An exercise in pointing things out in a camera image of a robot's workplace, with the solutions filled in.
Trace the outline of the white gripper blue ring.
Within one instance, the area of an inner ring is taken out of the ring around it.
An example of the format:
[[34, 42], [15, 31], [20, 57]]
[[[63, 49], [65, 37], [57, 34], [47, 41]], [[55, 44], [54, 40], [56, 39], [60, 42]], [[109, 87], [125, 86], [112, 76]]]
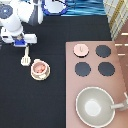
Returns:
[[18, 36], [12, 36], [5, 28], [1, 29], [1, 38], [5, 44], [12, 44], [14, 47], [26, 47], [29, 44], [37, 43], [37, 36], [35, 34], [21, 33]]

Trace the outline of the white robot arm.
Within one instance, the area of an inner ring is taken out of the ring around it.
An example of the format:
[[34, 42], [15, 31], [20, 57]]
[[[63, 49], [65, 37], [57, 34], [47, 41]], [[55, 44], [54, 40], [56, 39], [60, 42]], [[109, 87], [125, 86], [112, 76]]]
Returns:
[[36, 44], [35, 34], [25, 34], [22, 23], [36, 26], [43, 21], [42, 0], [10, 0], [0, 5], [0, 23], [2, 24], [0, 38], [6, 44], [15, 47], [26, 47]]

